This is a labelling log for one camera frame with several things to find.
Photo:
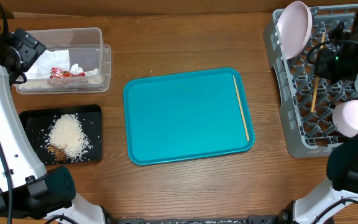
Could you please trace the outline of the wooden chopstick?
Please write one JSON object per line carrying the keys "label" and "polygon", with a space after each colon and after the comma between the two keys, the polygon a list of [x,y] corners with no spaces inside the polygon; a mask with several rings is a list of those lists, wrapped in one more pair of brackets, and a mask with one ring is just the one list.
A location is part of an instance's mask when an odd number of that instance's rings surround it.
{"label": "wooden chopstick", "polygon": [[242,123],[243,123],[244,131],[245,131],[246,139],[247,139],[247,141],[250,141],[249,132],[247,130],[247,124],[246,124],[246,120],[245,120],[245,116],[244,116],[244,111],[243,111],[243,108],[242,108],[242,102],[241,102],[241,98],[240,98],[236,78],[235,78],[234,75],[232,76],[232,78],[233,78],[233,82],[234,82],[234,88],[235,88],[235,91],[236,91],[237,102],[238,102],[240,113],[241,113],[241,118],[242,118]]}
{"label": "wooden chopstick", "polygon": [[[321,41],[324,42],[326,37],[326,33],[323,32]],[[319,77],[315,77],[314,80],[314,89],[313,89],[313,97],[312,97],[312,103],[311,103],[311,113],[314,113],[315,106],[316,106],[316,97],[318,92],[318,86],[319,86]]]}

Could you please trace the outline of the red snack wrapper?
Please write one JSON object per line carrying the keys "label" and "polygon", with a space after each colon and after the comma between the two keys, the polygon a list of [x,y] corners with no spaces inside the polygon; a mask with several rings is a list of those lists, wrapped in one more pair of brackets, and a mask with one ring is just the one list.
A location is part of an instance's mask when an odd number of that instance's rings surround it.
{"label": "red snack wrapper", "polygon": [[65,71],[55,67],[53,67],[50,72],[50,78],[84,77],[84,76],[85,76],[85,72],[74,74],[69,71]]}

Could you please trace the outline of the pink bowl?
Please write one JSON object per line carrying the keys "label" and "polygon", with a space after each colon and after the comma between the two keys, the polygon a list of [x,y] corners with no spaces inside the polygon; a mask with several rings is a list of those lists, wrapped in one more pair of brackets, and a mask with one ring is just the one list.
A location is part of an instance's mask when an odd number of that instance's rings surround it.
{"label": "pink bowl", "polygon": [[358,133],[358,100],[341,103],[333,110],[333,124],[346,137],[353,137]]}

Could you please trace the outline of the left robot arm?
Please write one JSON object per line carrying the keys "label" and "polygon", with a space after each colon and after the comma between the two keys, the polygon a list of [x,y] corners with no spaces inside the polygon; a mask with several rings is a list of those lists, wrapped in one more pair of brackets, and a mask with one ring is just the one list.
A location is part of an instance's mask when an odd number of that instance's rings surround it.
{"label": "left robot arm", "polygon": [[66,167],[47,170],[24,131],[11,94],[46,47],[23,29],[9,32],[0,20],[0,217],[47,223],[112,223],[103,207],[76,192]]}

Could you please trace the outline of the large white plate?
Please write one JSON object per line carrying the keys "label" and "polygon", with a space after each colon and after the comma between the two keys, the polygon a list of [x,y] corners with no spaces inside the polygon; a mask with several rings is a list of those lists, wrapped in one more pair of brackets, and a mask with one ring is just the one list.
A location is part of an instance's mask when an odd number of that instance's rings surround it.
{"label": "large white plate", "polygon": [[283,10],[277,27],[287,60],[296,57],[304,49],[311,34],[312,23],[311,11],[301,1],[294,1]]}

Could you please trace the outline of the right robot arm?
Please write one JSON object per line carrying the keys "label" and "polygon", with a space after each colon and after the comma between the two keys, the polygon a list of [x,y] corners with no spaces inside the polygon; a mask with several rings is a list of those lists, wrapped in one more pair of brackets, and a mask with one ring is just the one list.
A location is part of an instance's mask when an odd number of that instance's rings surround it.
{"label": "right robot arm", "polygon": [[[352,31],[337,26],[329,40],[313,47],[308,55],[315,74],[332,82],[358,75],[358,22]],[[327,178],[307,196],[280,212],[276,223],[325,223],[349,203],[358,204],[358,127],[356,135],[335,148],[329,156]]]}

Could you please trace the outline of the large white paper napkin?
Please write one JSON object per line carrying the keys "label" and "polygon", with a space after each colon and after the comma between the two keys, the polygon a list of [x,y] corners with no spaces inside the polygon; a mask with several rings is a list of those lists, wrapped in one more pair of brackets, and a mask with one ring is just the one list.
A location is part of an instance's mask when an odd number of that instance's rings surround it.
{"label": "large white paper napkin", "polygon": [[28,79],[49,78],[52,68],[62,70],[70,69],[70,53],[69,50],[46,50],[31,68],[25,72]]}

